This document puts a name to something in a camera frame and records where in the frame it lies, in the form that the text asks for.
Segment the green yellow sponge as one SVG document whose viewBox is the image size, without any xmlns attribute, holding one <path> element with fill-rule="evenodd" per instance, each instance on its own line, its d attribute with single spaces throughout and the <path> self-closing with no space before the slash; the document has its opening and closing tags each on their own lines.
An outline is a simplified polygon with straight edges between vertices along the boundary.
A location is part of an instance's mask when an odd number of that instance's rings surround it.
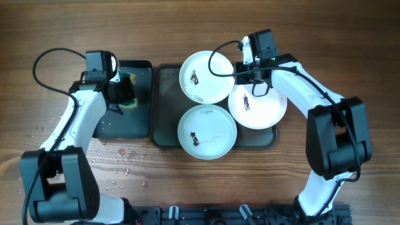
<svg viewBox="0 0 400 225">
<path fill-rule="evenodd" d="M 120 72 L 119 73 L 119 78 L 120 81 L 122 81 L 123 78 L 129 78 L 129 80 L 132 82 L 132 84 L 135 84 L 135 79 L 136 79 L 136 75 L 130 72 Z M 128 102 L 124 102 L 122 104 L 119 105 L 119 107 L 123 108 L 123 109 L 134 109 L 138 106 L 138 99 L 137 97 L 134 97 L 132 100 L 129 100 Z"/>
</svg>

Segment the white plate top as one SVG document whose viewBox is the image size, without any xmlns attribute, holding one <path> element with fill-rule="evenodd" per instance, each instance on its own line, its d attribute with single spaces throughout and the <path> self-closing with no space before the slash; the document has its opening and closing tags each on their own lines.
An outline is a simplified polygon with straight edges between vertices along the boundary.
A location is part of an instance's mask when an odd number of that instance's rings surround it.
<svg viewBox="0 0 400 225">
<path fill-rule="evenodd" d="M 200 51 L 189 56 L 179 72 L 184 94 L 199 104 L 214 104 L 229 96 L 235 79 L 231 62 L 222 54 Z"/>
</svg>

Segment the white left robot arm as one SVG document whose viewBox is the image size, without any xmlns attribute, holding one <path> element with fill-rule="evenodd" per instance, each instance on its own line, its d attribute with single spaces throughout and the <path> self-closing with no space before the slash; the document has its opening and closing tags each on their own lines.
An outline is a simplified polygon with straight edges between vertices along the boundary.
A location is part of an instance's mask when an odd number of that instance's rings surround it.
<svg viewBox="0 0 400 225">
<path fill-rule="evenodd" d="M 135 75 L 119 72 L 115 54 L 88 51 L 86 70 L 68 91 L 67 108 L 51 136 L 36 151 L 20 158 L 25 199 L 21 221 L 71 224 L 140 224 L 123 197 L 99 191 L 86 153 L 98 122 L 107 110 L 122 114 L 138 105 Z"/>
</svg>

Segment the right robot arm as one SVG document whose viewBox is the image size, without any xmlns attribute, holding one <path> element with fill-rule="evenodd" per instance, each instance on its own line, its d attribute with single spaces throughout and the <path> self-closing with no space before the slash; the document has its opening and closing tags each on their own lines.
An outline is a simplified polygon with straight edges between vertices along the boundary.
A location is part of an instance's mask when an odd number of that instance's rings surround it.
<svg viewBox="0 0 400 225">
<path fill-rule="evenodd" d="M 306 157 L 311 172 L 295 198 L 297 222 L 315 223 L 333 210 L 344 183 L 355 183 L 372 156 L 364 103 L 345 98 L 314 79 L 292 54 L 280 54 L 270 29 L 237 42 L 242 62 L 234 65 L 237 84 L 266 84 L 283 93 L 306 117 Z"/>
</svg>

